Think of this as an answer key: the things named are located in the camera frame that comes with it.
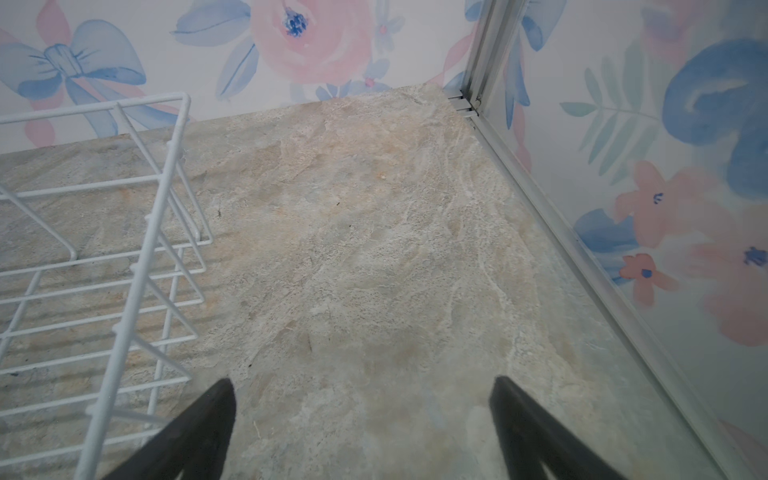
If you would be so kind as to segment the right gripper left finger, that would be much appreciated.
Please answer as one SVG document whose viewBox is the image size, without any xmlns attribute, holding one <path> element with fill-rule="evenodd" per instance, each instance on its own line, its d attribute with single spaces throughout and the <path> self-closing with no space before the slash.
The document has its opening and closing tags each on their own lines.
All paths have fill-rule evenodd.
<svg viewBox="0 0 768 480">
<path fill-rule="evenodd" d="M 218 380 L 108 479 L 221 477 L 236 419 L 232 381 Z"/>
</svg>

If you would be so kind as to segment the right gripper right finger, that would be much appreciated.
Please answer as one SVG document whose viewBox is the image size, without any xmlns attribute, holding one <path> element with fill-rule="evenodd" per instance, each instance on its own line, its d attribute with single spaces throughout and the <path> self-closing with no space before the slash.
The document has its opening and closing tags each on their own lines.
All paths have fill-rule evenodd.
<svg viewBox="0 0 768 480">
<path fill-rule="evenodd" d="M 495 378 L 489 407 L 511 479 L 624 477 L 509 377 Z"/>
</svg>

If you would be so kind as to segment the white wire dish rack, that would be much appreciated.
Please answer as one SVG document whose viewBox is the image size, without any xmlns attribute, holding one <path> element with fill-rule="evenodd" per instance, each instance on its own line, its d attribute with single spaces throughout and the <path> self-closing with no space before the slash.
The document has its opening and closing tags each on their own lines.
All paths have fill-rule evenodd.
<svg viewBox="0 0 768 480">
<path fill-rule="evenodd" d="M 185 93 L 1 121 L 1 475 L 95 479 L 168 423 L 214 235 Z"/>
</svg>

